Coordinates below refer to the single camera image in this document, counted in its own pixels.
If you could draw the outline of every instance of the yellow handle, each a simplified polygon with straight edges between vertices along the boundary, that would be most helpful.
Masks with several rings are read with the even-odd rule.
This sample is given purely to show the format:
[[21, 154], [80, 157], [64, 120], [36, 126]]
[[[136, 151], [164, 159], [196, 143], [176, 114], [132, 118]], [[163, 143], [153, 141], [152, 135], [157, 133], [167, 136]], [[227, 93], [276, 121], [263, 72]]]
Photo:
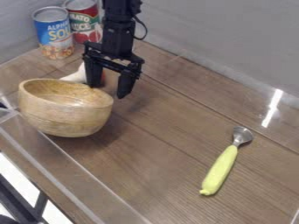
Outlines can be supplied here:
[[201, 182], [200, 194], [212, 195], [219, 189], [229, 174], [231, 167], [236, 160], [239, 149], [231, 145], [219, 155], [216, 162], [209, 168], [205, 179]]

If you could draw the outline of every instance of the wooden table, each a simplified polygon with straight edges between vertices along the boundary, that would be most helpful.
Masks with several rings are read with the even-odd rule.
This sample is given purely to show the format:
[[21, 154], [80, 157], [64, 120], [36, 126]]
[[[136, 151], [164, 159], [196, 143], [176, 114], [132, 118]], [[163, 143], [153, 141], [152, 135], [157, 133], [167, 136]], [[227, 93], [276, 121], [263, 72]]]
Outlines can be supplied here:
[[[49, 61], [33, 50], [1, 65], [2, 100], [16, 105], [20, 81], [75, 72], [80, 51]], [[116, 99], [103, 130], [53, 141], [152, 223], [289, 223], [299, 208], [297, 109], [280, 103], [264, 128], [271, 97], [144, 42], [135, 51], [145, 59], [144, 74], [133, 93]], [[116, 81], [107, 73], [112, 95]], [[219, 193], [201, 197], [201, 180], [236, 125], [252, 129], [255, 141], [240, 150]], [[63, 207], [61, 196], [45, 191]]]

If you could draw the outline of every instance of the bowl rim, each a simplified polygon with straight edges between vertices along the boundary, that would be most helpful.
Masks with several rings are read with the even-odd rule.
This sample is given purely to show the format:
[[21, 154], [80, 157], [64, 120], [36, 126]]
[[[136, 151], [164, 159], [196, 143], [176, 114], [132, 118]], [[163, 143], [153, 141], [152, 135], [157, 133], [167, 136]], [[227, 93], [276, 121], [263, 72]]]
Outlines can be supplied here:
[[29, 80], [24, 80], [20, 85], [18, 85], [18, 93], [22, 92], [24, 94], [29, 95], [32, 98], [37, 99], [39, 101], [41, 102], [47, 102], [47, 103], [51, 103], [53, 105], [57, 105], [57, 106], [63, 106], [65, 108], [89, 108], [89, 109], [103, 109], [103, 108], [107, 108], [109, 106], [113, 105], [113, 102], [115, 102], [115, 99], [113, 97], [105, 92], [103, 91], [101, 89], [99, 88], [93, 88], [96, 91], [101, 92], [104, 95], [107, 95], [107, 97], [109, 98], [109, 103], [104, 106], [91, 106], [91, 105], [64, 105], [61, 103], [57, 103], [56, 101], [49, 101], [49, 100], [45, 100], [43, 99], [41, 97], [36, 96], [35, 94], [32, 94], [30, 92], [26, 91], [26, 89], [24, 88], [24, 85], [32, 81], [57, 81], [57, 82], [65, 82], [65, 83], [69, 83], [69, 84], [75, 84], [75, 85], [84, 85], [81, 83], [76, 83], [76, 82], [72, 82], [72, 81], [67, 81], [67, 80], [56, 80], [56, 79], [41, 79], [41, 78], [37, 78], [37, 79], [29, 79]]

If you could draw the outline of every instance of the blue can label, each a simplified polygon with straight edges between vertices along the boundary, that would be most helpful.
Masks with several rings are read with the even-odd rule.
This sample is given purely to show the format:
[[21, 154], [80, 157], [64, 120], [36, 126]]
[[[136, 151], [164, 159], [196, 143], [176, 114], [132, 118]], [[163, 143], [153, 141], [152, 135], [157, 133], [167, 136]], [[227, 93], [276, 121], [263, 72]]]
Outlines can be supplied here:
[[35, 21], [41, 54], [52, 60], [63, 59], [73, 53], [69, 20], [57, 22]]

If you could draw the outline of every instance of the metal spoon head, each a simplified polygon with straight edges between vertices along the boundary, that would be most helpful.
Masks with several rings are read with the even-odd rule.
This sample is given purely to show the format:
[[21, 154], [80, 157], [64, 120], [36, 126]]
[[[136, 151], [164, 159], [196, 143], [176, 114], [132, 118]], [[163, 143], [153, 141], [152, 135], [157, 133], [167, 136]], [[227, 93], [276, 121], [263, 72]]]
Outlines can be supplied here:
[[233, 128], [233, 145], [239, 147], [243, 143], [251, 142], [252, 139], [253, 135], [247, 128], [240, 126]]

